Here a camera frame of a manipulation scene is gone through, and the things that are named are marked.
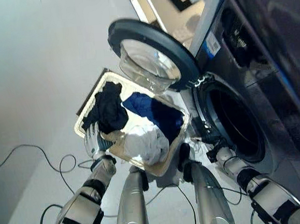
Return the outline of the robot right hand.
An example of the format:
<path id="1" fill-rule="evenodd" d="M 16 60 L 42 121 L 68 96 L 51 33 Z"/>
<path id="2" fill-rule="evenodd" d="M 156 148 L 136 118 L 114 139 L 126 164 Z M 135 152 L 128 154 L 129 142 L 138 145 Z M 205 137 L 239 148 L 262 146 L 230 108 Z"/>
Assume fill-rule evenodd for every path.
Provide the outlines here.
<path id="1" fill-rule="evenodd" d="M 194 143 L 212 145 L 213 147 L 226 146 L 234 149 L 233 145 L 210 122 L 193 123 L 192 130 L 194 134 L 191 136 L 191 141 Z"/>

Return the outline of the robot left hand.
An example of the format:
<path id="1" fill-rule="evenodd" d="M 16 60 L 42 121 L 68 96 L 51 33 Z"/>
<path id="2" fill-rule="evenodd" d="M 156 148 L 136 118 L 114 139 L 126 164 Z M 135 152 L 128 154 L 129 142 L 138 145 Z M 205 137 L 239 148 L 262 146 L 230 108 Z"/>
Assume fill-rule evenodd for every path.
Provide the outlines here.
<path id="1" fill-rule="evenodd" d="M 91 159 L 101 158 L 114 144 L 112 141 L 103 139 L 98 127 L 98 122 L 92 123 L 88 127 L 83 141 L 85 150 Z"/>

